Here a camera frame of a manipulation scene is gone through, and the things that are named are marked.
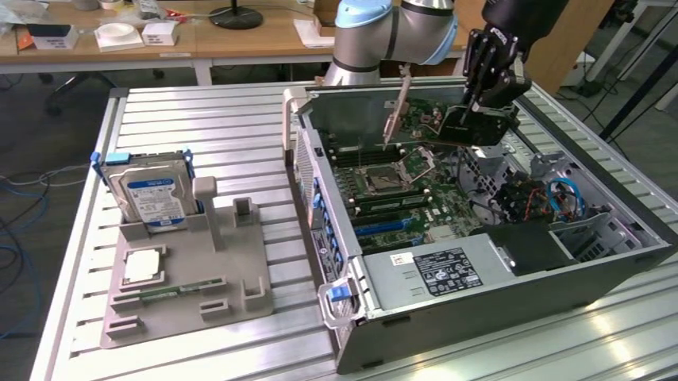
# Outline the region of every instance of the blue wire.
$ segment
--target blue wire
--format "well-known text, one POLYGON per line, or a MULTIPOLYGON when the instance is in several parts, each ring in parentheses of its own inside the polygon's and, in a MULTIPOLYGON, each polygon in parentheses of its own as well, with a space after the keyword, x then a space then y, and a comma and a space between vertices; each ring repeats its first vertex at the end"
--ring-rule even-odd
POLYGON ((553 199, 552 185, 556 183, 564 183, 570 188, 573 188, 574 197, 577 197, 580 208, 582 210, 582 216, 584 216, 585 212, 586 212, 586 205, 584 204, 584 198, 582 198, 582 194, 580 193, 580 188, 578 188, 577 184, 574 183, 574 181, 570 179, 566 179, 565 177, 557 177, 548 184, 548 197, 549 197, 549 202, 552 203, 553 209, 558 212, 561 211, 561 207, 558 206, 558 203, 553 199))
POLYGON ((15 252, 19 252, 19 255, 23 257, 23 261, 26 262, 28 272, 31 274, 31 277, 34 278, 34 285, 35 285, 35 308, 34 311, 31 311, 22 319, 22 321, 0 335, 0 340, 4 339, 7 336, 12 335, 12 333, 18 332, 20 328, 23 328, 34 319, 38 319, 40 314, 40 306, 43 305, 43 297, 40 296, 40 281, 39 281, 39 275, 35 271, 34 261, 31 260, 31 256, 24 250, 19 250, 15 246, 8 246, 6 244, 0 244, 0 248, 6 248, 8 250, 14 250, 15 252))
MULTIPOLYGON (((10 193, 12 193, 12 194, 15 194, 18 196, 36 197, 36 198, 40 198, 40 200, 43 201, 42 202, 43 207, 40 208, 40 211, 36 213, 34 218, 31 218, 28 221, 26 221, 23 223, 23 225, 20 225, 19 227, 12 228, 12 232, 14 233, 20 233, 23 230, 26 230, 44 216, 44 213, 47 212, 48 198, 47 198, 47 196, 43 196, 42 194, 19 192, 14 188, 3 185, 2 183, 0 183, 0 188, 6 189, 10 193)), ((7 235, 8 235, 8 233, 6 233, 6 232, 0 233, 0 236, 7 236, 7 235)))

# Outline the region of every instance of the metal bracket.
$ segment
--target metal bracket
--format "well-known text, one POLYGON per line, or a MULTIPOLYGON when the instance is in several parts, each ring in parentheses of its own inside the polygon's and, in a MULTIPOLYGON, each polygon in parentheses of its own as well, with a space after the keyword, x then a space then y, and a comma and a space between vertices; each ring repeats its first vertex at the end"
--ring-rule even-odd
POLYGON ((305 87, 290 87, 283 91, 283 151, 290 149, 291 113, 297 113, 309 100, 305 87))

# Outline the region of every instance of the white label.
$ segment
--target white label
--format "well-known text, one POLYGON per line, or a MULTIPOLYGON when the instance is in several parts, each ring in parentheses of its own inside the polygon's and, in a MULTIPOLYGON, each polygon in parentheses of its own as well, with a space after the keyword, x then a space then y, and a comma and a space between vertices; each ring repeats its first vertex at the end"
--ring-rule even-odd
POLYGON ((401 264, 413 264, 414 257, 411 252, 402 252, 399 254, 391 254, 391 262, 394 266, 399 266, 401 264))
POLYGON ((160 57, 168 58, 168 57, 190 57, 191 53, 160 53, 160 57))
POLYGON ((154 226, 175 225, 186 214, 182 201, 172 196, 177 184, 172 179, 135 181, 127 184, 131 200, 144 223, 154 226))

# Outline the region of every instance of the hard drive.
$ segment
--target hard drive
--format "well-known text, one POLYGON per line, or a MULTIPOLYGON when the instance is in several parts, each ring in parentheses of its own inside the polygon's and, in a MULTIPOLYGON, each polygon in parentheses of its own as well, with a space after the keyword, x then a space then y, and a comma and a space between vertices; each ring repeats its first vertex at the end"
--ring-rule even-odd
POLYGON ((186 228, 186 217, 198 213, 191 152, 114 152, 100 164, 99 157, 92 156, 94 167, 111 189, 126 222, 143 222, 150 233, 186 228))

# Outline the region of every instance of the metal slotted table surface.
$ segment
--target metal slotted table surface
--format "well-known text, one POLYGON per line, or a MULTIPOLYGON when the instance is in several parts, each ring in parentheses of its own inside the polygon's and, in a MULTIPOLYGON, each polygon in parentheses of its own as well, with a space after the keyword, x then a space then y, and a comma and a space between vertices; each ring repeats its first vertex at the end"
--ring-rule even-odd
MULTIPOLYGON (((303 85, 311 83, 136 89, 111 95, 98 151, 142 153, 190 147, 197 175, 218 178, 217 205, 246 195, 259 204, 275 312, 124 348, 99 348, 120 211, 91 172, 32 379, 554 380, 678 375, 677 256, 584 309, 370 371, 335 374, 281 149, 282 92, 303 85)), ((541 89, 528 97, 678 229, 676 201, 541 89)), ((534 145, 544 152, 557 149, 526 115, 520 118, 534 145)))

